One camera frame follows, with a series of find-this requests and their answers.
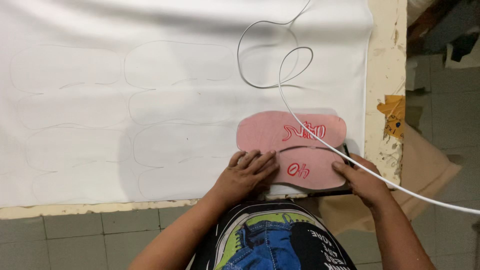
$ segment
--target wooden table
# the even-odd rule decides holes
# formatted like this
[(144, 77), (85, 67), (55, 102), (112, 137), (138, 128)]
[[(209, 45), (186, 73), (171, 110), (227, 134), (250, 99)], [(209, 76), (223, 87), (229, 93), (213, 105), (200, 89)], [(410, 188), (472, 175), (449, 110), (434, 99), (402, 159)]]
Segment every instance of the wooden table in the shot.
[[(385, 95), (405, 94), (407, 0), (369, 0), (369, 7), (374, 24), (367, 62), (365, 158), (377, 165), (383, 177), (399, 184), (402, 142), (393, 136), (384, 135), (385, 115), (377, 110), (377, 105), (384, 102)], [(307, 196), (307, 194), (275, 195), (267, 196), (267, 199)], [(0, 219), (177, 207), (193, 205), (197, 201), (198, 199), (7, 207), (0, 209)]]

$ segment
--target white cord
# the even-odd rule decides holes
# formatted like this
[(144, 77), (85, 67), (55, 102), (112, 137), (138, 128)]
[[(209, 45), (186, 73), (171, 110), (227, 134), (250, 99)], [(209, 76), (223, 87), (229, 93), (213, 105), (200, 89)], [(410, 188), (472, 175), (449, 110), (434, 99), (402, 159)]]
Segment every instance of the white cord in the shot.
[[(276, 24), (276, 25), (286, 25), (286, 24), (289, 24), (291, 22), (293, 22), (296, 18), (298, 18), (301, 13), (305, 10), (305, 8), (307, 7), (307, 5), (310, 3), (310, 0), (307, 2), (307, 4), (305, 5), (305, 7), (300, 11), (300, 13), (295, 16), (295, 18), (293, 18), (293, 20), (289, 21), (288, 23), (274, 23), (274, 22), (270, 22), (270, 21), (258, 21), (256, 23), (253, 23), (251, 24), (249, 27), (247, 27), (247, 29), (243, 32), (241, 38), (240, 38), (240, 41), (239, 41), (239, 45), (238, 45), (238, 48), (240, 48), (240, 42), (241, 42), (241, 39), (243, 38), (243, 36), (245, 35), (245, 32), (247, 32), (247, 30), (252, 27), (252, 25), (254, 24), (257, 24), (257, 23), (260, 23), (260, 22), (267, 22), (267, 23), (273, 23), (273, 24)], [(342, 156), (343, 158), (351, 161), (353, 164), (357, 165), (359, 168), (362, 168), (364, 169), (366, 172), (368, 172), (369, 174), (375, 176), (376, 178), (384, 181), (385, 183), (387, 184), (390, 184), (391, 186), (395, 187), (396, 189), (399, 189), (409, 195), (412, 195), (414, 196), (415, 198), (418, 198), (420, 200), (424, 200), (426, 202), (429, 202), (429, 203), (432, 203), (432, 204), (436, 204), (438, 206), (442, 206), (442, 207), (445, 207), (445, 208), (449, 208), (449, 209), (453, 209), (453, 210), (458, 210), (458, 211), (461, 211), (461, 212), (465, 212), (465, 213), (471, 213), (471, 214), (476, 214), (476, 215), (480, 215), (480, 210), (477, 210), (477, 209), (470, 209), (470, 208), (466, 208), (466, 207), (460, 207), (460, 206), (456, 206), (456, 205), (451, 205), (451, 204), (447, 204), (447, 203), (444, 203), (444, 202), (439, 202), (439, 201), (436, 201), (436, 200), (433, 200), (433, 199), (430, 199), (430, 198), (427, 198), (427, 197), (424, 197), (422, 195), (418, 195), (412, 191), (409, 191), (408, 189), (406, 188), (403, 188), (397, 184), (394, 184), (392, 183), (391, 181), (381, 177), (380, 175), (370, 171), (369, 169), (365, 168), (363, 165), (361, 165), (360, 163), (356, 162), (355, 160), (349, 158), (348, 156), (346, 156), (345, 154), (343, 154), (342, 152), (338, 151), (337, 149), (335, 149), (334, 147), (331, 147), (329, 144), (327, 144), (326, 142), (324, 142), (322, 139), (320, 139), (319, 137), (317, 137), (313, 132), (311, 132), (306, 126), (304, 126), (302, 124), (302, 122), (297, 118), (297, 116), (293, 113), (292, 109), (290, 108), (287, 100), (285, 99), (285, 96), (283, 95), (283, 90), (282, 90), (282, 83), (288, 81), (288, 80), (285, 80), (285, 81), (281, 81), (281, 72), (282, 72), (282, 66), (283, 66), (283, 62), (285, 61), (285, 59), (294, 51), (298, 50), (298, 49), (307, 49), (310, 51), (310, 53), (312, 54), (311, 58), (310, 58), (310, 61), (309, 63), (307, 64), (307, 66), (300, 72), (302, 73), (309, 65), (310, 63), (312, 62), (313, 60), (313, 50), (309, 47), (297, 47), (293, 50), (291, 50), (289, 53), (287, 53), (287, 55), (283, 58), (282, 60), (282, 63), (280, 64), (280, 69), (278, 70), (278, 84), (276, 85), (273, 85), (273, 86), (264, 86), (264, 87), (259, 87), (259, 86), (255, 86), (251, 83), (249, 83), (244, 77), (243, 77), (243, 74), (242, 74), (242, 71), (241, 71), (241, 68), (240, 68), (240, 60), (238, 58), (238, 55), (239, 55), (239, 50), (237, 49), (237, 64), (239, 66), (239, 72), (240, 72), (240, 76), (242, 77), (242, 79), (249, 85), (253, 86), (253, 87), (256, 87), (256, 88), (270, 88), (270, 87), (274, 87), (274, 86), (278, 86), (278, 90), (280, 91), (280, 95), (282, 96), (282, 99), (283, 99), (283, 102), (285, 103), (285, 105), (287, 106), (287, 109), (288, 111), (292, 114), (292, 116), (295, 118), (295, 120), (297, 120), (297, 122), (300, 124), (300, 126), (303, 127), (304, 130), (306, 130), (312, 137), (314, 137), (315, 139), (317, 139), (319, 142), (323, 143), (325, 146), (327, 146), (328, 148), (330, 148), (330, 150), (332, 150), (333, 152), (337, 153), (338, 155)], [(295, 78), (296, 76), (300, 75), (300, 73), (298, 73), (297, 75), (295, 75), (294, 77), (290, 78), (289, 80)]]
[[(311, 1), (311, 0), (308, 0), (307, 4), (303, 7), (303, 9), (300, 11), (300, 13), (298, 13), (298, 15), (295, 16), (295, 18), (291, 19), (290, 21), (288, 21), (288, 22), (286, 22), (286, 23), (276, 23), (276, 22), (271, 22), (271, 21), (258, 21), (258, 22), (255, 22), (255, 23), (249, 25), (249, 26), (247, 27), (247, 29), (245, 29), (245, 31), (243, 31), (243, 34), (241, 34), (241, 37), (240, 37), (239, 45), (237, 46), (237, 65), (238, 65), (238, 67), (239, 67), (240, 77), (242, 78), (242, 80), (243, 80), (246, 84), (248, 84), (248, 85), (250, 85), (250, 86), (253, 86), (253, 87), (255, 87), (255, 88), (260, 88), (260, 89), (272, 88), (272, 87), (277, 86), (277, 84), (270, 85), (270, 86), (256, 86), (256, 85), (252, 84), (251, 82), (249, 82), (249, 81), (243, 76), (243, 72), (242, 72), (241, 67), (240, 67), (239, 51), (240, 51), (240, 43), (241, 43), (241, 40), (243, 39), (243, 36), (244, 36), (245, 33), (248, 31), (248, 29), (250, 29), (252, 26), (254, 26), (254, 25), (257, 24), (257, 23), (270, 23), (270, 24), (275, 24), (275, 25), (288, 25), (289, 23), (295, 21), (295, 19), (297, 19), (298, 16), (301, 15), (301, 13), (307, 8), (307, 6), (308, 6), (308, 4), (310, 3), (310, 1)], [(302, 69), (297, 75), (291, 77), (291, 78), (288, 79), (288, 80), (283, 81), (282, 83), (287, 82), (287, 81), (289, 81), (289, 80), (297, 77), (298, 75), (300, 75), (300, 73), (302, 73), (304, 70), (306, 70), (306, 69), (308, 68), (308, 66), (310, 65), (310, 63), (312, 62), (312, 60), (313, 60), (313, 57), (310, 59), (310, 62), (305, 66), (305, 68)]]

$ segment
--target person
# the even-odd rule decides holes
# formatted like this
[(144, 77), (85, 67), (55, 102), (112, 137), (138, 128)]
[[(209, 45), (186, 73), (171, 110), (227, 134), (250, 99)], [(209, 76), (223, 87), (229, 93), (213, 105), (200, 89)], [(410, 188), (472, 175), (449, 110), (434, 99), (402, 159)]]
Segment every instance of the person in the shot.
[[(379, 173), (373, 163), (352, 158)], [(384, 270), (435, 269), (384, 182), (341, 162), (332, 167), (370, 209)], [(278, 168), (275, 151), (235, 153), (210, 191), (162, 231), (129, 269), (185, 269), (194, 254), (191, 269), (356, 269), (320, 221), (294, 202), (240, 203), (269, 186)]]

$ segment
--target graphic print t-shirt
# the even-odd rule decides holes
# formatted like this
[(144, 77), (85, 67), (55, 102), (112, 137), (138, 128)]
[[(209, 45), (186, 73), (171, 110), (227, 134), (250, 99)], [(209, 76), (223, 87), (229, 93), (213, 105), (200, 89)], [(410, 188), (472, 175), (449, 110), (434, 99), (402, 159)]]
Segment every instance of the graphic print t-shirt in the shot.
[(197, 247), (191, 269), (356, 269), (331, 233), (289, 200), (247, 202), (224, 214)]

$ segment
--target blue denim print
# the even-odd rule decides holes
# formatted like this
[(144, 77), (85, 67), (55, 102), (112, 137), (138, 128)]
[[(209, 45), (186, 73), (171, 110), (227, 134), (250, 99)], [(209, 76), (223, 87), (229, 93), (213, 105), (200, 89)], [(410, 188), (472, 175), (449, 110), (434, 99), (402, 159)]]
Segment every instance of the blue denim print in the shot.
[(290, 230), (288, 221), (260, 221), (242, 227), (237, 231), (241, 248), (228, 260), (223, 270), (300, 269), (300, 261), (290, 243)]

